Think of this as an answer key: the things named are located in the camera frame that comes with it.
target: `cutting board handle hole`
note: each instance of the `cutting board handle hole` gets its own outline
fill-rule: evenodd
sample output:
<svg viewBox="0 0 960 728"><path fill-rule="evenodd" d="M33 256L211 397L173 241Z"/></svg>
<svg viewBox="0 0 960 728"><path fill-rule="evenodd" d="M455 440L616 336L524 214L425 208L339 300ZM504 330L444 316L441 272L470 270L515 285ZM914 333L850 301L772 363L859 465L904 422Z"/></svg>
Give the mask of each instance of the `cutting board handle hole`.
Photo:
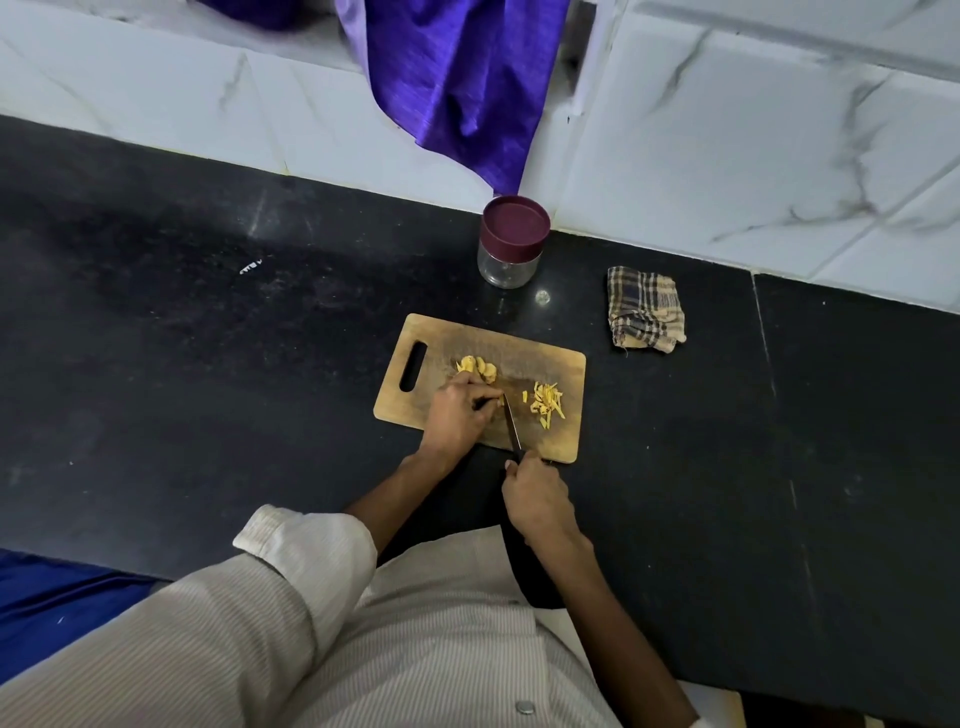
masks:
<svg viewBox="0 0 960 728"><path fill-rule="evenodd" d="M420 367L423 366L423 358L426 356L426 344L422 341L414 342L410 348L410 356L407 357L407 365L403 367L403 376L400 377L400 391L413 392L417 386L417 377L420 376Z"/></svg>

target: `granite countertop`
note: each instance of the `granite countertop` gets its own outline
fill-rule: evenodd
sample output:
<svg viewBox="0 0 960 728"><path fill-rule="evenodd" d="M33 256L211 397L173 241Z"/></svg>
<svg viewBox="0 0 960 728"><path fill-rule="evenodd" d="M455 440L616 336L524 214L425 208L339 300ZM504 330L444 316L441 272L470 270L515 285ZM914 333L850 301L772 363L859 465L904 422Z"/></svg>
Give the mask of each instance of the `granite countertop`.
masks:
<svg viewBox="0 0 960 728"><path fill-rule="evenodd" d="M960 722L957 317L559 232L499 291L472 214L9 119L0 192L0 547L177 578L343 508L419 440L372 414L417 312L587 355L564 479L680 677ZM612 346L612 265L677 281L674 353ZM503 458L391 552L492 523Z"/></svg>

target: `dish cloth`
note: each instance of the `dish cloth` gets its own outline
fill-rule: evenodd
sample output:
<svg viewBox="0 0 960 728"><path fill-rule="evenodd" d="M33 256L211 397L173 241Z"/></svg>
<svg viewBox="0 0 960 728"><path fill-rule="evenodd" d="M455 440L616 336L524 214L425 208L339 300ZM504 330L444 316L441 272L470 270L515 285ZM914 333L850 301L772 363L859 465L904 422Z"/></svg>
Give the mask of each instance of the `dish cloth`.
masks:
<svg viewBox="0 0 960 728"><path fill-rule="evenodd" d="M615 265L607 271L607 303L614 346L670 353L686 341L677 284L667 276Z"/></svg>

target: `sliced ginger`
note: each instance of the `sliced ginger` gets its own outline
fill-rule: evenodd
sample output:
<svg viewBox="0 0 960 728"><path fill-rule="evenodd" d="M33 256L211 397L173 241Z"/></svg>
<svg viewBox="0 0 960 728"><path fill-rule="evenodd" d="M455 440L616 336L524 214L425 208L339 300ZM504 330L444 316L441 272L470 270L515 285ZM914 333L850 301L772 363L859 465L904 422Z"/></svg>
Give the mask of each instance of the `sliced ginger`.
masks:
<svg viewBox="0 0 960 728"><path fill-rule="evenodd" d="M457 362L457 372L476 372L488 384L496 381L496 366L484 361L482 356L468 354Z"/></svg>
<svg viewBox="0 0 960 728"><path fill-rule="evenodd" d="M534 382L534 400L530 404L530 411L535 415L545 415L540 417L540 425L543 429L550 429L550 417L554 412L560 415L562 420L566 419L564 410L560 406L560 398L563 395L564 393L557 389L556 382L553 384ZM523 401L527 401L525 392Z"/></svg>
<svg viewBox="0 0 960 728"><path fill-rule="evenodd" d="M468 354L457 362L458 372L476 372L485 382L493 384L496 381L496 365L489 361L484 361L482 356L473 356ZM543 429L550 429L550 418L556 412L561 419L565 420L564 409L560 405L560 398L564 395L557 389L557 382L553 384L540 384L534 382L534 398L529 401L529 392L524 391L523 403L530 404L530 411L535 415L540 415L540 426Z"/></svg>

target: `cutting board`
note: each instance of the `cutting board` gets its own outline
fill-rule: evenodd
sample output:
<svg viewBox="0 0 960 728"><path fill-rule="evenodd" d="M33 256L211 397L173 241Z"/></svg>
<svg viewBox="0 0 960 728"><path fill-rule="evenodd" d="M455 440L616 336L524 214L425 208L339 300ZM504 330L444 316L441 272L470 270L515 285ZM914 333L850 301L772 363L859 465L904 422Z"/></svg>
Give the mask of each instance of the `cutting board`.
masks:
<svg viewBox="0 0 960 728"><path fill-rule="evenodd" d="M418 342L426 345L423 363L413 388L404 392L400 384ZM373 415L388 423L423 429L433 394L457 373L456 363L467 354L482 356L496 365L493 386L502 389L510 399L523 449L535 449L544 459L559 463L577 459L587 370L587 358L582 353L417 313L407 316L403 324ZM411 374L407 383L413 379ZM557 389L564 393L561 403L566 419L554 412L549 430L540 426L540 415L530 411L530 404L523 403L524 390L530 393L529 401L533 401L535 381L556 382ZM480 442L512 450L502 410L493 416Z"/></svg>

